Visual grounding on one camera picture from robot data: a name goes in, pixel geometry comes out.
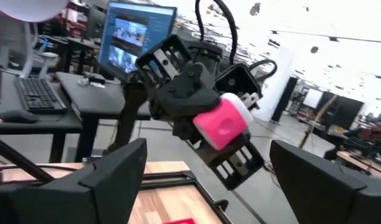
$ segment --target lamp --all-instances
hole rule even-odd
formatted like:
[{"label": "lamp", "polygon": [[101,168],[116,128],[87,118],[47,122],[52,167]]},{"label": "lamp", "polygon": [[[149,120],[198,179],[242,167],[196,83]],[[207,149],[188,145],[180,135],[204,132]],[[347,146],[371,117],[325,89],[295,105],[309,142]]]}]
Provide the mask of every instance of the lamp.
[{"label": "lamp", "polygon": [[42,22],[53,18],[69,0],[0,0],[0,11],[24,22]]}]

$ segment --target laboratory floor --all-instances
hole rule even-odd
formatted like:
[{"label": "laboratory floor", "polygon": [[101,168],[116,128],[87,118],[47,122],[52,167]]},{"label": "laboratory floor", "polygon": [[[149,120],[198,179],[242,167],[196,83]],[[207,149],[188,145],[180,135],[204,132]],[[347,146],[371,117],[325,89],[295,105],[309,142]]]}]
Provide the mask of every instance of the laboratory floor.
[{"label": "laboratory floor", "polygon": [[[94,148],[105,149],[109,145],[114,123],[114,121],[104,120],[100,122]],[[280,125],[255,121],[250,126],[250,132],[254,145],[264,159],[270,160],[269,151],[272,139],[282,139],[298,145],[306,128],[305,124],[299,123],[294,118],[282,116]],[[148,161],[185,161],[214,199],[229,200],[227,215],[234,224],[259,223],[233,193],[222,186],[212,171],[189,149],[188,145],[171,135],[170,125],[160,121],[138,121],[133,139],[138,137],[148,140]],[[46,163],[48,161],[50,152],[45,150],[45,146],[51,144],[51,135],[1,136],[1,139],[33,162]],[[77,134],[67,135],[63,158],[67,155],[67,149],[75,147],[77,141]],[[332,144],[312,135],[304,148],[322,156],[324,151],[332,147]],[[250,204],[265,223],[297,224],[286,197],[273,181],[276,180],[272,178],[271,174],[261,169],[236,189],[236,192]]]}]

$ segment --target black metal frame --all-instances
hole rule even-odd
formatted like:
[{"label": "black metal frame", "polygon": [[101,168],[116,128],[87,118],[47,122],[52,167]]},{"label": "black metal frame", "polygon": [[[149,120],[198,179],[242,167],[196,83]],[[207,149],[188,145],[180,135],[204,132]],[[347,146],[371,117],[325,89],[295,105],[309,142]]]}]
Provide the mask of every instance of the black metal frame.
[{"label": "black metal frame", "polygon": [[[159,182],[147,182],[145,180],[162,180]],[[143,182],[139,191],[142,190],[154,190],[169,187],[182,187],[182,186],[194,186],[201,194],[203,199],[207,202],[209,207],[213,210],[215,215],[223,224],[232,224],[225,211],[228,207],[228,200],[215,201],[210,194],[204,189],[202,184],[196,179],[195,175],[190,170],[180,172],[163,172],[155,174],[144,174]]]}]

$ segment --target monitor screen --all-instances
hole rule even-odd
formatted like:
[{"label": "monitor screen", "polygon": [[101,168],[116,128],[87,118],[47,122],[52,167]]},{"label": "monitor screen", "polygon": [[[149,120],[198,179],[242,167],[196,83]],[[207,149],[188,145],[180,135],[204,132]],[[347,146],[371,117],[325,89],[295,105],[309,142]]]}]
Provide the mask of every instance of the monitor screen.
[{"label": "monitor screen", "polygon": [[172,30],[176,7],[110,2],[98,56],[116,78],[136,70],[135,60],[164,40]]}]

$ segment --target computer mouse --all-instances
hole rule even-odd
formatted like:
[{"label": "computer mouse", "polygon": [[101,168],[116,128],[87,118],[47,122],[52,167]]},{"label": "computer mouse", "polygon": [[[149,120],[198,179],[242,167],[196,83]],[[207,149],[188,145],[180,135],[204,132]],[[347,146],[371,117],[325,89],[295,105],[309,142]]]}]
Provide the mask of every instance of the computer mouse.
[{"label": "computer mouse", "polygon": [[0,113],[0,119],[3,122],[26,124],[36,123],[39,120],[37,115],[25,110],[10,110]]}]

